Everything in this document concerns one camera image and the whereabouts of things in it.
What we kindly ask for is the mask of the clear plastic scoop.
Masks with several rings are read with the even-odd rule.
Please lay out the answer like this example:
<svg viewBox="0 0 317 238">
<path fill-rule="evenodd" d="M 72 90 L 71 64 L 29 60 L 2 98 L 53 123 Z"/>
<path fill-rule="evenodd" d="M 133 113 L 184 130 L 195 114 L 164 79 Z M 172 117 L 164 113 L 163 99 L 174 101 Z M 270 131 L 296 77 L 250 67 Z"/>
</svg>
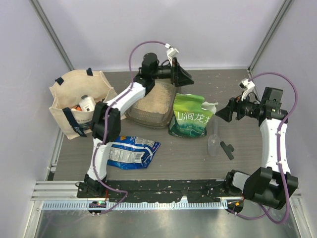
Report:
<svg viewBox="0 0 317 238">
<path fill-rule="evenodd" d="M 215 157 L 218 154 L 220 138 L 218 133 L 218 119 L 212 121 L 212 134 L 208 138 L 208 153 Z"/>
</svg>

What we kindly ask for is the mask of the green cat litter bag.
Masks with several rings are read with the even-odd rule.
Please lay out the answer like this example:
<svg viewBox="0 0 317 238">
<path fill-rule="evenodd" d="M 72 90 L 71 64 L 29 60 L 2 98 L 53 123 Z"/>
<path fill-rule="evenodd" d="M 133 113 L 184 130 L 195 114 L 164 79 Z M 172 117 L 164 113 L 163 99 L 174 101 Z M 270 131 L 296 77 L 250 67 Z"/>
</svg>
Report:
<svg viewBox="0 0 317 238">
<path fill-rule="evenodd" d="M 199 138 L 207 134 L 207 125 L 216 113 L 218 102 L 209 103 L 200 95 L 177 93 L 168 133 L 182 138 Z"/>
</svg>

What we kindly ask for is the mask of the black bag clip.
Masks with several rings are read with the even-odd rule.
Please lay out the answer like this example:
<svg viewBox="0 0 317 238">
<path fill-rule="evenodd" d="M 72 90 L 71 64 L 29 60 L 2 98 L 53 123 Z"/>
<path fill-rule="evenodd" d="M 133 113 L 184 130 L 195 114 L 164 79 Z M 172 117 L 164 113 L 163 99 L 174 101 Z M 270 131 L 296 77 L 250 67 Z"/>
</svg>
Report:
<svg viewBox="0 0 317 238">
<path fill-rule="evenodd" d="M 224 150 L 224 152 L 227 155 L 227 157 L 229 158 L 229 160 L 233 160 L 234 159 L 234 156 L 232 154 L 234 152 L 233 146 L 231 144 L 226 145 L 224 141 L 220 142 L 220 146 Z"/>
</svg>

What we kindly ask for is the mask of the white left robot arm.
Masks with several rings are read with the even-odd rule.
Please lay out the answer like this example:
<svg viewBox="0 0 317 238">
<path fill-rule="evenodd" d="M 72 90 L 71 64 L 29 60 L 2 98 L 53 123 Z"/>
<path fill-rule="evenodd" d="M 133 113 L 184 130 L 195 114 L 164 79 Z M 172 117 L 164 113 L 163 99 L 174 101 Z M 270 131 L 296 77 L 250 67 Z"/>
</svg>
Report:
<svg viewBox="0 0 317 238">
<path fill-rule="evenodd" d="M 113 142 L 121 132 L 121 116 L 154 88 L 157 79 L 170 79 L 176 87 L 194 84 L 176 57 L 167 65 L 159 64 L 156 54 L 147 53 L 132 83 L 115 98 L 95 106 L 92 118 L 93 154 L 84 181 L 78 182 L 78 197 L 99 198 L 105 194 L 106 166 Z"/>
</svg>

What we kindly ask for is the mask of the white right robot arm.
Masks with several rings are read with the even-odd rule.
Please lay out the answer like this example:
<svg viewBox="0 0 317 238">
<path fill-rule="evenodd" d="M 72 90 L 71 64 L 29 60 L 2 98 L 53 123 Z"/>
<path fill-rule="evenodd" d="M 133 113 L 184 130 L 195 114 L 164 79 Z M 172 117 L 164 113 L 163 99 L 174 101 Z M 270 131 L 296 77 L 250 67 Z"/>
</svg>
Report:
<svg viewBox="0 0 317 238">
<path fill-rule="evenodd" d="M 280 210 L 286 204 L 285 191 L 292 195 L 298 187 L 298 178 L 291 175 L 287 158 L 285 134 L 288 112 L 281 109 L 283 90 L 267 87 L 260 103 L 247 96 L 230 98 L 227 106 L 216 116 L 226 122 L 233 115 L 255 118 L 262 135 L 262 164 L 251 175 L 232 170 L 227 173 L 224 191 L 230 196 L 239 192 L 243 197 L 261 205 Z"/>
</svg>

